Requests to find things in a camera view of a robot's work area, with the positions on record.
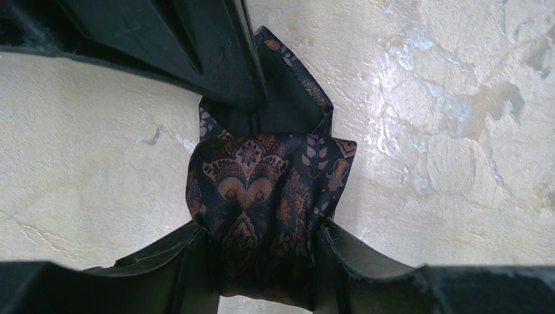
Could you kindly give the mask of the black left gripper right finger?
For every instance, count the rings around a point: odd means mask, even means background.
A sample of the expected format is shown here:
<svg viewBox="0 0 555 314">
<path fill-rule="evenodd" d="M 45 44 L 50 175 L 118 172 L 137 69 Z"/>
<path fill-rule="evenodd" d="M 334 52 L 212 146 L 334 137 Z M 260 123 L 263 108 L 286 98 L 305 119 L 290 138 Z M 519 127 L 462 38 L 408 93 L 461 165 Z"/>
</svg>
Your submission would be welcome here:
<svg viewBox="0 0 555 314">
<path fill-rule="evenodd" d="M 316 313 L 553 313 L 552 266 L 419 266 L 326 220 L 317 233 Z"/>
</svg>

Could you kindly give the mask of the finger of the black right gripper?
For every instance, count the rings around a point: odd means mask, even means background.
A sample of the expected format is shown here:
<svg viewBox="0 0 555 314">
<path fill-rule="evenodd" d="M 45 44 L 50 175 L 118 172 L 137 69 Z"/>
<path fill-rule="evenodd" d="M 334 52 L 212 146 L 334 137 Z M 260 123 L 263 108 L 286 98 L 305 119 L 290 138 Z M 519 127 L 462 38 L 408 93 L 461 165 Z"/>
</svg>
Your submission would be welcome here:
<svg viewBox="0 0 555 314">
<path fill-rule="evenodd" d="M 1 50 L 109 67 L 239 109 L 266 100 L 244 1 L 2 1 Z"/>
</svg>

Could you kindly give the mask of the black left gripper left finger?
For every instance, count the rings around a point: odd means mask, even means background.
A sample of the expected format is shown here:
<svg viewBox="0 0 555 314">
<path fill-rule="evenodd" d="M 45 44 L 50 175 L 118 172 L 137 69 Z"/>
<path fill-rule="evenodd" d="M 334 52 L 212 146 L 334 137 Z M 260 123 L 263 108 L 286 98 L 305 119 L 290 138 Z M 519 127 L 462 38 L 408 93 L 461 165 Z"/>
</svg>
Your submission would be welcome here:
<svg viewBox="0 0 555 314">
<path fill-rule="evenodd" d="M 190 222 L 109 267 L 1 263 L 2 313 L 216 313 L 207 233 Z"/>
</svg>

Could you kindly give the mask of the brown patterned necktie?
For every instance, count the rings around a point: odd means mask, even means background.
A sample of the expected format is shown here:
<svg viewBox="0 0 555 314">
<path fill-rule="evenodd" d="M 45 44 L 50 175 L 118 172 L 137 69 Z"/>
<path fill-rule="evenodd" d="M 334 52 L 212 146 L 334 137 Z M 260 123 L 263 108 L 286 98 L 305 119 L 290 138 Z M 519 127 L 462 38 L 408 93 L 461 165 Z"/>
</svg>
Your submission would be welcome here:
<svg viewBox="0 0 555 314">
<path fill-rule="evenodd" d="M 334 216 L 357 150 L 332 136 L 334 107 L 294 52 L 255 33 L 268 102 L 251 114 L 199 105 L 186 202 L 209 235 L 222 296 L 313 309 L 315 235 Z"/>
</svg>

